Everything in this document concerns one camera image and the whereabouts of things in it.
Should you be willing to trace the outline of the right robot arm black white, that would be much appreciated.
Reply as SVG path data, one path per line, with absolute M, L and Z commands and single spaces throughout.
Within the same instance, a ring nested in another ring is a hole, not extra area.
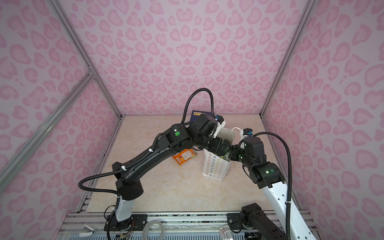
M 292 200 L 292 179 L 285 178 L 279 167 L 267 161 L 259 137 L 242 139 L 232 147 L 230 159 L 242 163 L 249 177 L 262 190 L 273 207 L 281 226 L 278 227 L 256 203 L 242 207 L 242 225 L 257 230 L 266 240 L 314 240 L 296 204 Z

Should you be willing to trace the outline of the white paper bag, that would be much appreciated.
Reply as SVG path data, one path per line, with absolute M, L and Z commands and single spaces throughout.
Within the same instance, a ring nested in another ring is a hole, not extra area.
M 222 128 L 217 137 L 231 141 L 233 146 L 233 142 L 235 140 L 241 139 L 241 131 L 242 130 L 237 127 L 233 129 Z M 221 156 L 216 156 L 215 154 L 210 153 L 205 149 L 204 156 L 205 158 L 203 160 L 202 168 L 203 176 L 222 181 L 229 172 L 231 161 L 227 162 L 223 160 Z

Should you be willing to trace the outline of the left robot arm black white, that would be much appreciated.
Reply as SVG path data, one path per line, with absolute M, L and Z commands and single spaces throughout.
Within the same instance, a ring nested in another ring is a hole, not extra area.
M 192 148 L 225 156 L 232 143 L 218 136 L 223 126 L 225 120 L 222 116 L 201 114 L 194 122 L 174 124 L 158 134 L 153 144 L 132 160 L 114 163 L 117 202 L 104 230 L 129 231 L 133 228 L 133 205 L 144 192 L 140 179 L 165 159 Z

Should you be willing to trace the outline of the orange snack packet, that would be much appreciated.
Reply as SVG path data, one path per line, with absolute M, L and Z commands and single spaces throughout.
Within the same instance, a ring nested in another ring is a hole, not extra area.
M 193 159 L 197 156 L 197 151 L 193 149 L 183 150 L 182 152 L 172 156 L 172 158 L 181 166 L 188 160 Z

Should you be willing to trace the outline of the green snack packet back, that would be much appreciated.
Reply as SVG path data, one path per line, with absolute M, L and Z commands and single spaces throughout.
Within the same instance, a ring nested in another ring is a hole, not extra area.
M 221 158 L 222 158 L 223 160 L 227 161 L 227 162 L 230 162 L 230 161 L 231 161 L 231 159 L 230 159 L 230 153 L 227 153 L 227 154 L 225 154 L 224 156 L 221 156 Z

